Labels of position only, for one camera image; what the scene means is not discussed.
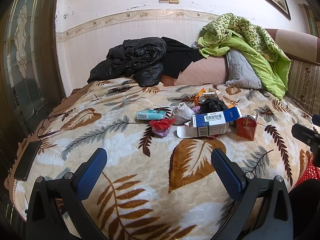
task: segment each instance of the blue and white box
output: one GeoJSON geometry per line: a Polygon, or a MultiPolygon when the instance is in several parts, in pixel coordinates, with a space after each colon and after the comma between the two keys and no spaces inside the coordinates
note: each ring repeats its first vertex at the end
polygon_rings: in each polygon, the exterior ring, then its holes
{"type": "Polygon", "coordinates": [[[194,138],[222,134],[228,130],[229,122],[241,117],[241,111],[236,106],[221,112],[196,114],[188,126],[177,127],[177,135],[179,138],[194,138]]]}

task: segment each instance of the black puffer jacket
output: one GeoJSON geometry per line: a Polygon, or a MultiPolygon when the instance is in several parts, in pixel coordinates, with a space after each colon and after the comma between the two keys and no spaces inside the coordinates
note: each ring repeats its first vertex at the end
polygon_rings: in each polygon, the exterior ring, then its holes
{"type": "Polygon", "coordinates": [[[165,51],[166,44],[158,37],[125,40],[122,45],[111,48],[107,60],[90,71],[88,83],[134,75],[141,87],[157,85],[164,72],[159,61],[165,51]]]}

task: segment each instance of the red box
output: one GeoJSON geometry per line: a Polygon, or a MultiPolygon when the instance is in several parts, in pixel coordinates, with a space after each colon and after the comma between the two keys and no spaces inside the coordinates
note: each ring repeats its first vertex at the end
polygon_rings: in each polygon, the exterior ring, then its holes
{"type": "Polygon", "coordinates": [[[254,134],[256,132],[258,115],[245,115],[242,118],[237,119],[237,136],[246,138],[248,140],[254,140],[254,134]]]}

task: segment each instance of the purple plastic wrapper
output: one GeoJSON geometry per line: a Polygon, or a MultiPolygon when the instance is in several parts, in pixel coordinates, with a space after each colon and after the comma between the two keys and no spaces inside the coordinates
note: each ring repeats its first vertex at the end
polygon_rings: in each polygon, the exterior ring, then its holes
{"type": "Polygon", "coordinates": [[[195,112],[195,114],[200,114],[200,106],[195,106],[192,108],[192,110],[195,112]]]}
{"type": "Polygon", "coordinates": [[[169,132],[170,132],[170,127],[168,127],[167,129],[161,129],[161,130],[158,130],[154,127],[152,128],[152,133],[160,137],[166,137],[169,134],[169,132]]]}

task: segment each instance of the teal tissue package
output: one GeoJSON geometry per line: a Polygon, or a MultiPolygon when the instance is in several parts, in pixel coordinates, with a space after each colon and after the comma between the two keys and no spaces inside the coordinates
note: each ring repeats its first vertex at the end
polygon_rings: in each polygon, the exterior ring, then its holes
{"type": "Polygon", "coordinates": [[[165,111],[145,110],[137,112],[138,120],[160,120],[165,118],[165,111]]]}

